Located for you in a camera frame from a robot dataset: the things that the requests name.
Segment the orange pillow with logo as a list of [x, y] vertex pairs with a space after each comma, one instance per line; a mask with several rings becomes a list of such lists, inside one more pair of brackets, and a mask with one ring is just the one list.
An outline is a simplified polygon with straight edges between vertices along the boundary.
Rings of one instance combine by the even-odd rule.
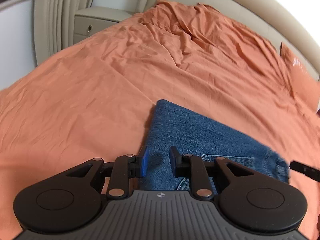
[[304, 64], [284, 42], [280, 45], [280, 56], [289, 70], [294, 95], [297, 95], [314, 113], [317, 113], [319, 111], [319, 82], [311, 77]]

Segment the beige upholstered headboard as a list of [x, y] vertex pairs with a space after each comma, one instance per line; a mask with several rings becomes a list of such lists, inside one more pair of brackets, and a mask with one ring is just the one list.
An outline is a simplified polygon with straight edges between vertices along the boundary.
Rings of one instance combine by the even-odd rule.
[[[319, 80], [319, 45], [303, 26], [275, 0], [169, 0], [186, 5], [210, 5], [224, 15], [248, 26], [279, 48], [281, 42], [305, 64], [313, 79]], [[136, 11], [144, 12], [156, 0], [138, 0]]]

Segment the beige curtain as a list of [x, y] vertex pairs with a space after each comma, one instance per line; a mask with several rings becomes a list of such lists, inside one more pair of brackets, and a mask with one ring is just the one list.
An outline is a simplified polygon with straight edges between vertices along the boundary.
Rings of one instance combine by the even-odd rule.
[[34, 46], [37, 64], [73, 45], [78, 10], [93, 0], [34, 0]]

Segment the beige left nightstand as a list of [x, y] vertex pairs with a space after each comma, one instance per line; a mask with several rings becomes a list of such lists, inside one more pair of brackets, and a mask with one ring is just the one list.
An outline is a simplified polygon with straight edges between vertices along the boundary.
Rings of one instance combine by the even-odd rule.
[[78, 10], [74, 17], [73, 44], [130, 18], [132, 15], [132, 12], [106, 7], [90, 7]]

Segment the blue denim jeans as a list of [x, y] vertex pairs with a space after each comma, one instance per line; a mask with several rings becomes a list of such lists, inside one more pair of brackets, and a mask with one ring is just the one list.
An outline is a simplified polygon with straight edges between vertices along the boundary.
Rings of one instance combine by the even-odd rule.
[[172, 175], [169, 150], [199, 156], [213, 162], [226, 157], [241, 165], [287, 183], [289, 166], [269, 147], [231, 127], [167, 100], [156, 103], [145, 145], [148, 147], [146, 177], [142, 190], [188, 190], [189, 180]]

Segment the orange duvet cover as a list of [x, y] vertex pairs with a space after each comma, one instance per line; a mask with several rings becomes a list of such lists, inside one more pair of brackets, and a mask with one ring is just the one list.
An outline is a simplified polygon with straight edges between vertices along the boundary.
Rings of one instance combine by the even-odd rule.
[[319, 116], [272, 43], [204, 4], [157, 0], [50, 57], [1, 91], [1, 239], [23, 188], [144, 144], [165, 99], [319, 166]]

